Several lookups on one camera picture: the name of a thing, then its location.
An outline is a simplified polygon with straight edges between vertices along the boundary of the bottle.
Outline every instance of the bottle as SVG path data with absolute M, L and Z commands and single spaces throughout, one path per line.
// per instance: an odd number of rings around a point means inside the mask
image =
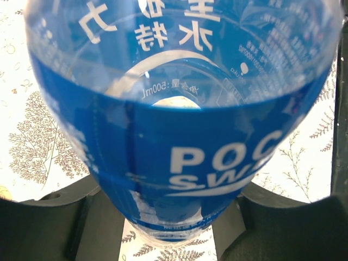
M 343 21 L 329 0 L 29 0 L 25 13 L 51 113 L 160 246 L 210 226 L 302 121 Z

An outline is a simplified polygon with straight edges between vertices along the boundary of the black object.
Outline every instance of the black object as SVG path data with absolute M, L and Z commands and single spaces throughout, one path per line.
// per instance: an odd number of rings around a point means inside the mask
M 348 27 L 338 51 L 332 195 L 297 202 L 251 183 L 213 224 L 222 261 L 348 260 Z M 0 199 L 0 261 L 117 261 L 124 217 L 91 176 L 40 201 Z

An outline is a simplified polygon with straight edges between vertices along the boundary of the yellow circle print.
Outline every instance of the yellow circle print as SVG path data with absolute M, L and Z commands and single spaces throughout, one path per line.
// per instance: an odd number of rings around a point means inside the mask
M 0 198 L 12 200 L 12 195 L 6 187 L 0 186 Z

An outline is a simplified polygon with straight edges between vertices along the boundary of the floral patterned tablecloth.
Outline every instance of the floral patterned tablecloth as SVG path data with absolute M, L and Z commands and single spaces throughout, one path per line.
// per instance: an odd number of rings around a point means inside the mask
M 40 199 L 88 174 L 48 112 L 24 33 L 26 0 L 0 0 L 0 197 Z M 330 194 L 336 63 L 315 106 L 258 173 L 255 183 L 299 201 Z M 187 246 L 161 250 L 126 222 L 120 261 L 216 260 L 210 229 Z

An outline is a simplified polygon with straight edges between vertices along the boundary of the water bottle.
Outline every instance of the water bottle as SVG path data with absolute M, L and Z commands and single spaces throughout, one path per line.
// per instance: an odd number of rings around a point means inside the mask
M 152 245 L 196 237 L 303 120 L 343 13 L 329 0 L 29 0 L 41 93 Z

